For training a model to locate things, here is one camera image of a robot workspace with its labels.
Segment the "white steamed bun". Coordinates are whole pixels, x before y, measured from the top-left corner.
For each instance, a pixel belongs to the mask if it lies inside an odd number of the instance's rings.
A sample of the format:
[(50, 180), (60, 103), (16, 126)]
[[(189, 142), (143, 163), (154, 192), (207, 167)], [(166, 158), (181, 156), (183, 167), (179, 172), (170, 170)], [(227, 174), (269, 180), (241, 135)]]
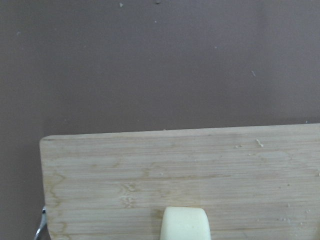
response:
[(202, 208), (167, 207), (164, 210), (161, 240), (210, 240), (211, 230), (206, 212)]

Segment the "wooden cutting board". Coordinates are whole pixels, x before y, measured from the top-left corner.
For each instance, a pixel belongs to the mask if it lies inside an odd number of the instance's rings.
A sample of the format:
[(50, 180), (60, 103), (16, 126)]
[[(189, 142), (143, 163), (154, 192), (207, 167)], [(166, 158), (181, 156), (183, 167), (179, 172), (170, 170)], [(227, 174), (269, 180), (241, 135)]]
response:
[(52, 135), (40, 143), (53, 240), (157, 240), (166, 207), (214, 240), (320, 237), (320, 126)]

